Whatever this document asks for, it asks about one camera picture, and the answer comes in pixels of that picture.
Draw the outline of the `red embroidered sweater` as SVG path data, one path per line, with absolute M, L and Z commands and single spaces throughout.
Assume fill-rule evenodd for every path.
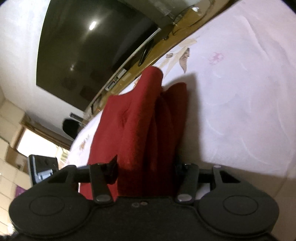
M 159 68 L 146 68 L 133 90 L 108 98 L 95 132 L 88 164 L 118 163 L 111 196 L 165 196 L 176 179 L 176 153 L 188 104 L 187 85 L 162 88 Z

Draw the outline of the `wooden framed window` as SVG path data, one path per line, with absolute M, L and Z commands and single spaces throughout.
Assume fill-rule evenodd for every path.
M 22 118 L 20 125 L 22 130 L 16 143 L 16 150 L 19 153 L 26 157 L 29 155 L 56 157 L 59 163 L 66 163 L 71 140 L 44 127 L 27 114 Z

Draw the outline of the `silver set-top box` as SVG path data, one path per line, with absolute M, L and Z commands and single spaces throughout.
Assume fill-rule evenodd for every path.
M 122 68 L 119 73 L 117 73 L 117 75 L 110 81 L 110 83 L 106 86 L 105 90 L 106 91 L 110 91 L 112 88 L 114 88 L 114 86 L 118 83 L 118 81 L 120 80 L 120 78 L 125 75 L 125 73 L 127 72 L 126 69 Z

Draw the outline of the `floral white bedsheet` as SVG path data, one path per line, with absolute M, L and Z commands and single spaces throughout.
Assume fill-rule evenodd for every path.
M 157 62 L 187 84 L 185 162 L 227 167 L 273 196 L 273 234 L 295 240 L 295 13 L 239 1 Z

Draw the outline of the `large black television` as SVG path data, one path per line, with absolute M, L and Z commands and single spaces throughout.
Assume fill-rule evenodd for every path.
M 84 110 L 157 28 L 120 1 L 51 1 L 39 43 L 36 84 Z

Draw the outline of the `wooden TV stand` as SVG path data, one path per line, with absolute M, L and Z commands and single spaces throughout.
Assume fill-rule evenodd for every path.
M 195 5 L 188 7 L 174 20 L 173 24 L 166 30 L 158 30 L 155 36 L 151 36 L 119 67 L 118 70 L 99 90 L 88 107 L 84 111 L 82 123 L 85 125 L 92 120 L 106 105 L 107 98 L 111 95 L 119 94 L 133 80 L 141 75 L 148 66 L 155 64 L 170 49 L 182 42 L 192 33 L 216 17 L 231 5 L 234 1 L 199 1 Z M 110 91 L 106 91 L 106 86 L 124 68 L 127 70 L 118 83 Z

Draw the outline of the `black round object by wall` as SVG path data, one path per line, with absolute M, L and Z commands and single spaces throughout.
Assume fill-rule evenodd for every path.
M 72 139 L 76 139 L 79 132 L 83 129 L 83 125 L 71 118 L 65 118 L 62 123 L 63 132 L 71 137 Z

